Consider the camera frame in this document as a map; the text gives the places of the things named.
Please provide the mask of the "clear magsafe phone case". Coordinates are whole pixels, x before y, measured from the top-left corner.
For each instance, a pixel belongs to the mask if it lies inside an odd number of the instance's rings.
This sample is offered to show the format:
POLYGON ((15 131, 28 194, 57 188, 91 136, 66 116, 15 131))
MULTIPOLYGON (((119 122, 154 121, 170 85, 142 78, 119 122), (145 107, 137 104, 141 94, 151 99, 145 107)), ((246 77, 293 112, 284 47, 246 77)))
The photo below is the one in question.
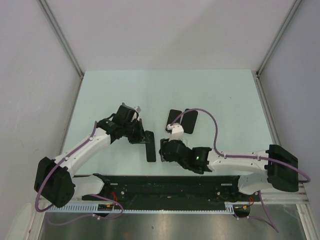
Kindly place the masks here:
POLYGON ((188 135, 186 133, 184 133, 182 135, 181 141, 188 147, 189 146, 189 142, 188 142, 188 135))

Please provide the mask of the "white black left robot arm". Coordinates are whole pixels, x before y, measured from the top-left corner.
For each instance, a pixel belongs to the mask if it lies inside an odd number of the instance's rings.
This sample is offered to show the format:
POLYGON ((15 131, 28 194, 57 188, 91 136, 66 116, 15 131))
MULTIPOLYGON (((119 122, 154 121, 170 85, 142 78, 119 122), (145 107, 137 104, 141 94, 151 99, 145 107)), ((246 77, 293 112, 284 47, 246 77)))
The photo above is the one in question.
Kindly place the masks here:
POLYGON ((39 207, 40 198, 50 202, 50 206, 61 208, 71 199, 95 195, 100 200, 110 196, 111 188, 100 174, 75 178, 77 171, 102 149, 114 141, 127 138, 130 144, 145 144, 145 134, 140 107, 119 106, 117 112, 100 121, 95 121, 89 135, 69 151, 53 159, 44 157, 38 163, 34 190, 35 209, 45 212, 50 209, 39 207))

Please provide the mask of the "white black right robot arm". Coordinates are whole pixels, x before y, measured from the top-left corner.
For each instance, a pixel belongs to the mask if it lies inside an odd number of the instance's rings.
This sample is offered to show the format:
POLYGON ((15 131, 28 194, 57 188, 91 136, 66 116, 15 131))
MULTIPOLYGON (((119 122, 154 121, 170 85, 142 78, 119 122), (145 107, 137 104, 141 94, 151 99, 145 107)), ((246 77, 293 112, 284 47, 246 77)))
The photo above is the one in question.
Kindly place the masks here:
POLYGON ((219 155, 210 147, 189 148, 181 140, 164 138, 160 141, 159 154, 163 162, 175 162, 200 175, 226 170, 245 172, 230 188, 231 196, 237 201, 270 188, 289 193, 299 190, 298 159, 276 144, 249 155, 219 155))

